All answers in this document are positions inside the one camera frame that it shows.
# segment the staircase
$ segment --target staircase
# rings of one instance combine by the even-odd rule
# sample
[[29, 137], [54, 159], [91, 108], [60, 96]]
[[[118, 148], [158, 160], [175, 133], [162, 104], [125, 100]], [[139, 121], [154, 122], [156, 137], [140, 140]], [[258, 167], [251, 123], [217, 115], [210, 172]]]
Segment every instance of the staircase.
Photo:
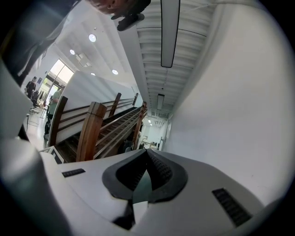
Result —
[[[140, 110], [140, 107], [132, 107], [103, 120], [96, 142], [94, 159], [117, 154], [119, 146], [134, 131]], [[81, 132], [54, 146], [65, 162], [76, 162], [80, 134]]]

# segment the black border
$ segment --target black border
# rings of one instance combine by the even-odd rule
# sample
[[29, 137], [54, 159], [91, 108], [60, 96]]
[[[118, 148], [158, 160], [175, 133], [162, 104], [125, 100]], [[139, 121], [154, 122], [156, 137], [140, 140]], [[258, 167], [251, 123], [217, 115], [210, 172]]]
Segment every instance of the black border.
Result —
[[171, 68], [173, 66], [174, 62], [174, 56], [175, 56], [175, 49], [176, 49], [176, 42], [177, 42], [177, 35], [178, 35], [178, 26], [179, 26], [179, 17], [180, 17], [180, 0], [179, 0], [179, 8], [178, 8], [178, 21], [177, 21], [177, 31], [176, 31], [176, 37], [175, 37], [175, 45], [174, 45], [174, 53], [173, 53], [173, 60], [172, 65], [170, 67], [162, 66], [162, 49], [163, 49], [163, 14], [162, 14], [162, 0], [161, 0], [161, 67], [164, 68]]

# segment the recessed ceiling light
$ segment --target recessed ceiling light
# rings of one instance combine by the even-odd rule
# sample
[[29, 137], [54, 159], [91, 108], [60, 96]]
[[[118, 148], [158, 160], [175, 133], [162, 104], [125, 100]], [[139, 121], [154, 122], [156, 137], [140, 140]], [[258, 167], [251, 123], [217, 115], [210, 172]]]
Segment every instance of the recessed ceiling light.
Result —
[[112, 73], [115, 74], [115, 75], [117, 75], [118, 74], [118, 71], [112, 70]]
[[90, 34], [89, 35], [89, 40], [92, 41], [92, 42], [95, 42], [96, 41], [96, 36], [93, 35], [93, 34]]

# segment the ceiling light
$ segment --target ceiling light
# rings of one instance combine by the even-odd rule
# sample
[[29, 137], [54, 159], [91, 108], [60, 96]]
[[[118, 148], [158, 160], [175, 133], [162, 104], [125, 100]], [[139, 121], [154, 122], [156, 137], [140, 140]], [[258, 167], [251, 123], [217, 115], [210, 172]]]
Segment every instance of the ceiling light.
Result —
[[89, 40], [92, 41], [92, 42], [95, 42], [96, 41], [96, 36], [93, 35], [93, 34], [90, 34], [89, 35]]
[[118, 74], [118, 71], [112, 70], [112, 73], [115, 74], [115, 75], [117, 75]]
[[174, 59], [180, 0], [161, 0], [162, 49], [161, 66], [171, 68]]
[[158, 94], [157, 109], [162, 110], [165, 95]]

